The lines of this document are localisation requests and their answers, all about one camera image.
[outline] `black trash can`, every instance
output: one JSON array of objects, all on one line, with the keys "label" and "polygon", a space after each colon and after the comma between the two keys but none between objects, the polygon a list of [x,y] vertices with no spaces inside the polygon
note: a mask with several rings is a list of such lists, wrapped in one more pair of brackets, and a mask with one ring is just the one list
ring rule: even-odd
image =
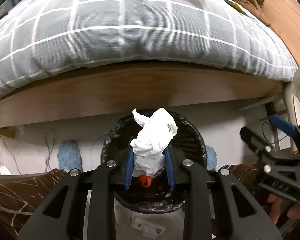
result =
[{"label": "black trash can", "polygon": [[[140,110],[139,114],[151,117],[156,110]],[[204,168],[207,167],[207,154],[203,138],[199,131],[182,115],[167,111],[172,115],[178,133],[171,140],[172,147],[184,151],[186,158],[191,159]],[[121,118],[111,129],[103,144],[101,162],[115,158],[119,150],[126,149],[131,136],[137,137],[142,129],[130,114]],[[152,179],[151,186],[145,188],[133,177],[128,191],[116,191],[114,197],[125,208],[145,214],[162,214],[178,210],[185,203],[185,188],[176,187],[170,190],[167,173],[163,171]]]}]

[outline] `bed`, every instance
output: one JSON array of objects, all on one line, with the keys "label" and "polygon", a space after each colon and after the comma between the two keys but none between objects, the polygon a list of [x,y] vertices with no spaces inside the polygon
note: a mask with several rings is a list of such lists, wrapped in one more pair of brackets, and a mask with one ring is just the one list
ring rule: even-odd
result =
[{"label": "bed", "polygon": [[223,0],[23,0],[0,21],[0,127],[277,93],[300,65],[280,1],[273,32]]}]

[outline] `wooden bed frame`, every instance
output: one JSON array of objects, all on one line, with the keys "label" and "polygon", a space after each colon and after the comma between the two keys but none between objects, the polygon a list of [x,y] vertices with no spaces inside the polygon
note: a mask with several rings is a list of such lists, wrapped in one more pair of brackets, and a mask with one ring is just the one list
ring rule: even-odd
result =
[{"label": "wooden bed frame", "polygon": [[[265,0],[263,13],[300,65],[300,5]],[[78,69],[32,82],[0,100],[0,127],[269,96],[282,82],[179,62],[130,62]]]}]

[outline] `human hand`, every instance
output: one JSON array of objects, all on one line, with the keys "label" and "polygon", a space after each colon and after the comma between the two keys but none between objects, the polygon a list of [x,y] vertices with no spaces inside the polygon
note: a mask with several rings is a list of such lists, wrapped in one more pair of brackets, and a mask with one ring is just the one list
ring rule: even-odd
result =
[{"label": "human hand", "polygon": [[[281,214],[281,204],[283,199],[278,197],[277,195],[270,194],[267,202],[272,203],[271,212],[269,217],[272,222],[276,224]],[[287,214],[288,218],[291,219],[300,219],[300,204],[294,204],[289,210]]]}]

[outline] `slipper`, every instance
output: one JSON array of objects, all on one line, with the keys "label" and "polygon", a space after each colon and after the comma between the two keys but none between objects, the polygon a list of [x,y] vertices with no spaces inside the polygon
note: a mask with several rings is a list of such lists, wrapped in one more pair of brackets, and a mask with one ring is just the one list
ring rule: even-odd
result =
[{"label": "slipper", "polygon": [[58,150],[58,162],[60,170],[79,169],[82,171],[82,159],[80,150],[75,141],[63,141]]},{"label": "slipper", "polygon": [[207,170],[208,171],[216,171],[217,153],[209,145],[206,145],[206,151],[207,151]]}]

